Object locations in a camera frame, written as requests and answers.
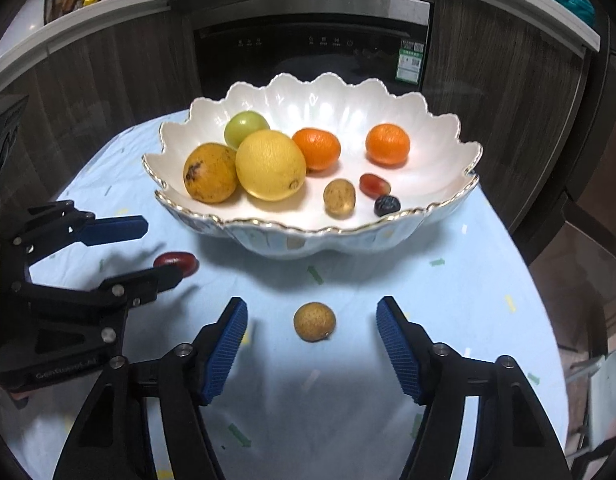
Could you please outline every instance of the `green and white sticker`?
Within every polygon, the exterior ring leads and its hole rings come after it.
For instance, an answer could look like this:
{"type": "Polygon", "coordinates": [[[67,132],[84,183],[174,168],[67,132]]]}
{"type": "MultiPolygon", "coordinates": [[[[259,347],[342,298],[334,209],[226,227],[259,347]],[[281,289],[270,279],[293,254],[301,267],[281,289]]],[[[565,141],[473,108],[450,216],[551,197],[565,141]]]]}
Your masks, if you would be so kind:
{"type": "Polygon", "coordinates": [[[401,41],[399,62],[397,63],[397,81],[419,83],[421,67],[424,61],[424,44],[412,41],[401,41]]]}

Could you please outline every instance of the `tablecloth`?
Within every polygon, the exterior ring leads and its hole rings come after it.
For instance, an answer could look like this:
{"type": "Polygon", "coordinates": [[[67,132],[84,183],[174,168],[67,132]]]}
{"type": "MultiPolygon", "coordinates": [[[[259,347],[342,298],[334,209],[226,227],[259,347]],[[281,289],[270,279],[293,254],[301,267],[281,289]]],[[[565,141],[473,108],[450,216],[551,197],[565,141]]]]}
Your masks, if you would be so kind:
{"type": "MultiPolygon", "coordinates": [[[[374,322],[392,295],[408,319],[460,353],[517,359],[562,445],[568,403],[550,322],[528,269],[480,188],[443,222],[393,250],[369,256],[333,252],[279,262],[227,239],[203,237],[153,198],[141,164],[159,152],[157,118],[115,137],[60,199],[98,218],[143,215],[142,240],[86,248],[74,244],[34,265],[37,283],[89,289],[108,276],[152,265],[165,251],[189,251],[200,268],[155,303],[128,317],[124,354],[161,357],[214,322],[230,297],[248,303],[249,326],[224,392],[202,408],[229,480],[392,480],[405,464],[422,409],[399,387],[374,322]],[[297,308],[322,301],[335,311],[329,340],[309,344],[293,329],[297,308]]],[[[0,403],[0,430],[35,480],[52,478],[66,436],[96,374],[37,392],[23,410],[0,403]]],[[[476,399],[466,405],[453,478],[465,478],[476,399]]],[[[159,478],[172,478],[158,402],[150,431],[159,478]]]]}

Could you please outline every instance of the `white scalloped bowl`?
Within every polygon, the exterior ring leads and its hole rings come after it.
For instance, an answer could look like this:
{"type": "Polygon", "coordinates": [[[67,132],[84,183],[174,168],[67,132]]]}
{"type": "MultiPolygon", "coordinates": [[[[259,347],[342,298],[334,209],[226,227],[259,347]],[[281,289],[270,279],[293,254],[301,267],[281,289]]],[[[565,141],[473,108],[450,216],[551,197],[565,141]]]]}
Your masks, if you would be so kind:
{"type": "Polygon", "coordinates": [[[396,246],[423,222],[444,218],[474,189],[478,176],[472,170],[482,148],[478,142],[460,142],[460,130],[456,115],[434,116],[420,93],[396,97],[377,79],[348,85],[332,73],[312,82],[280,74],[263,88],[235,83],[218,102],[195,99],[183,124],[161,124],[162,153],[147,153],[143,162],[160,187],[157,200],[198,233],[233,238],[272,258],[300,258],[326,249],[373,253],[396,246]],[[299,192],[281,202],[263,202],[241,189],[220,204],[193,200],[182,176],[187,156],[199,144],[224,143],[224,127],[243,110],[262,114],[272,129],[290,136],[305,127],[332,132],[341,142],[338,164],[310,173],[299,192]],[[403,166],[382,168],[366,158],[365,137],[380,123],[398,124],[408,133],[411,150],[403,166]],[[358,190],[363,173],[387,180],[402,210],[375,216],[374,201],[358,190]],[[344,220],[324,211],[323,190],[334,178],[346,178],[357,188],[357,207],[344,220]]]}

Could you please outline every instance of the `bolt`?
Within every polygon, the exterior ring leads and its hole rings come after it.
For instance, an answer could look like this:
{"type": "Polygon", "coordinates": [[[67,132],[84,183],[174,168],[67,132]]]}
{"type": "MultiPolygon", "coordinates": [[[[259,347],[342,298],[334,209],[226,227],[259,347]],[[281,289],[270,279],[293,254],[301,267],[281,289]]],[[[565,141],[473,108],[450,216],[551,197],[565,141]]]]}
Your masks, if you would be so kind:
{"type": "Polygon", "coordinates": [[[110,360],[109,364],[110,364],[110,366],[112,368],[117,370],[117,369],[121,368],[125,364],[125,362],[126,362],[126,359],[124,359],[124,356],[123,355],[118,355],[118,356],[113,357],[110,360]]]}
{"type": "Polygon", "coordinates": [[[509,355],[502,355],[499,357],[499,362],[504,368],[514,368],[516,366],[514,359],[512,359],[509,355]]]}
{"type": "Polygon", "coordinates": [[[179,357],[185,357],[192,352],[192,345],[190,343],[182,343],[175,346],[175,354],[179,357]]]}
{"type": "Polygon", "coordinates": [[[439,357],[446,357],[446,355],[450,354],[450,347],[445,343],[435,343],[432,345],[432,351],[439,357]]]}
{"type": "Polygon", "coordinates": [[[120,285],[119,283],[117,283],[117,285],[112,286],[113,296],[116,296],[117,298],[121,298],[121,296],[123,296],[125,293],[126,293],[126,290],[124,289],[123,285],[120,285]]]}
{"type": "Polygon", "coordinates": [[[114,343],[117,340],[117,333],[115,333],[114,328],[110,328],[109,326],[101,329],[101,338],[104,343],[114,343]]]}

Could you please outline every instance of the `table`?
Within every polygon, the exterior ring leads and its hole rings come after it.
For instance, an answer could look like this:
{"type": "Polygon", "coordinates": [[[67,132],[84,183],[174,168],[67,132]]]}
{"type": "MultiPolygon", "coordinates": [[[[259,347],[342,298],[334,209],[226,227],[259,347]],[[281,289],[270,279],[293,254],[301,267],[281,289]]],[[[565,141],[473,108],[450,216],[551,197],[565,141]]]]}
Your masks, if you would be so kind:
{"type": "MultiPolygon", "coordinates": [[[[202,237],[153,199],[141,155],[160,149],[163,120],[111,140],[62,193],[98,218],[141,214],[142,240],[86,248],[75,244],[31,269],[37,283],[94,288],[104,277],[149,267],[165,251],[189,251],[200,269],[155,303],[130,312],[124,354],[161,357],[214,322],[230,297],[248,303],[249,327],[223,395],[203,417],[229,480],[347,480],[399,477],[422,409],[401,392],[378,336],[376,303],[392,295],[434,341],[464,355],[517,359],[562,446],[568,401],[550,322],[521,256],[480,188],[448,219],[371,256],[320,253],[266,260],[226,239],[202,237]],[[320,284],[310,270],[316,270],[320,284]],[[293,329],[296,309],[322,301],[337,328],[309,344],[293,329]],[[251,442],[233,436],[234,425],[251,442]]],[[[96,375],[37,392],[21,411],[0,405],[0,431],[35,480],[50,479],[67,432],[96,375]]],[[[149,407],[159,478],[171,478],[157,402],[149,407]]],[[[476,423],[469,399],[453,478],[465,478],[476,423]]]]}

